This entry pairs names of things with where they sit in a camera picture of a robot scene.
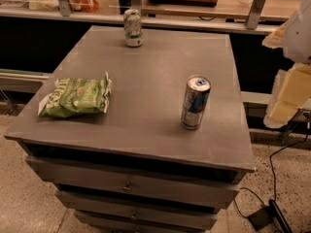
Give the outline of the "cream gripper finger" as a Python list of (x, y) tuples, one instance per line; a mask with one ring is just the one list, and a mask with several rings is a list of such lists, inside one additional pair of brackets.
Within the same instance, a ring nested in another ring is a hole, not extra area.
[(279, 70), (263, 119), (264, 125), (272, 129), (285, 126), (310, 97), (310, 64), (295, 63), (288, 71)]
[(283, 38), (286, 31), (287, 23), (284, 22), (278, 26), (273, 32), (266, 36), (262, 45), (270, 49), (279, 49), (283, 46)]

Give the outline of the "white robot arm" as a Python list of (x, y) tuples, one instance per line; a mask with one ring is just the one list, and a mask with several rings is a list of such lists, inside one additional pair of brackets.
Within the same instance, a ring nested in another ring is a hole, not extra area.
[(269, 128), (281, 128), (311, 97), (311, 0), (303, 0), (289, 20), (262, 44), (282, 48), (283, 55), (294, 62), (289, 71), (278, 71), (263, 120)]

